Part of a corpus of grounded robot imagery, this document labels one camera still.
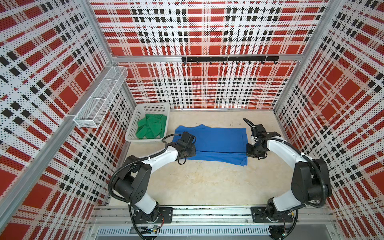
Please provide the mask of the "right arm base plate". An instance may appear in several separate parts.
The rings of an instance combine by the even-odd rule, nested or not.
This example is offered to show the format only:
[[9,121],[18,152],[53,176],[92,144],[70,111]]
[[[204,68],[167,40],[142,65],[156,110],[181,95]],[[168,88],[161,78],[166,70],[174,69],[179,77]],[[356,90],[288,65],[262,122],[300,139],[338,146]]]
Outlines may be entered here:
[[294,217],[290,211],[279,212],[268,206],[251,207],[254,223],[292,223]]

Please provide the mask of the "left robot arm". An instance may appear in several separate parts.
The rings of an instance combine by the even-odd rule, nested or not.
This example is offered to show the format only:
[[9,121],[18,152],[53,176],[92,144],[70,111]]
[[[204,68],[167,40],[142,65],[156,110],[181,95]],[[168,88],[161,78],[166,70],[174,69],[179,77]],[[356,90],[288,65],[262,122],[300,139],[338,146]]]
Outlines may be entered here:
[[146,215],[157,215],[159,204],[148,193],[151,175],[167,164],[186,161],[196,156],[197,137],[183,132],[171,134],[162,139],[165,147],[149,156],[127,157],[122,167],[111,176],[108,184],[110,196],[133,206]]

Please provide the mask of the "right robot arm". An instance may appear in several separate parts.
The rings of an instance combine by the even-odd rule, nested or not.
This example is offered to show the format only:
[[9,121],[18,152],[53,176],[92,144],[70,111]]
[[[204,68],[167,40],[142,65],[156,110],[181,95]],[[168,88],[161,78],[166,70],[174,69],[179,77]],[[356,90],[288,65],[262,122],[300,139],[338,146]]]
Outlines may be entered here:
[[276,132],[267,132],[263,125],[244,119],[251,128],[251,143],[247,144],[248,157],[266,159],[268,152],[280,157],[293,170],[290,190],[271,198],[270,212],[282,213],[306,206],[321,208],[332,195],[329,170],[322,159],[314,159],[299,151]]

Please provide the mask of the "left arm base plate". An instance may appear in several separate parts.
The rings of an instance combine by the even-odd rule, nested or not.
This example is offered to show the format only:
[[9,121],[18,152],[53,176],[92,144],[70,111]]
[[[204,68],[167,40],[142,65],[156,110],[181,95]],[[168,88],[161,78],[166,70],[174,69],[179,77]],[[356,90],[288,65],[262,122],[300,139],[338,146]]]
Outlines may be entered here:
[[150,213],[146,214],[143,211],[134,211],[133,219],[136,224],[170,224],[173,219],[172,207],[155,207]]

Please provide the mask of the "blue tank top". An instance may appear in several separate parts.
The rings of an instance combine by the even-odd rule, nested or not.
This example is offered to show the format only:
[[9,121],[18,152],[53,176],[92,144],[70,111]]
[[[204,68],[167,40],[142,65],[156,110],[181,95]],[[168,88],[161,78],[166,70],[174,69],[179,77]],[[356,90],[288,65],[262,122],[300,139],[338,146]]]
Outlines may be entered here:
[[197,138],[196,156],[190,157],[190,160],[217,161],[242,167],[248,164],[248,136],[245,128],[211,128],[199,125],[190,128],[179,126],[175,130],[179,135],[183,132]]

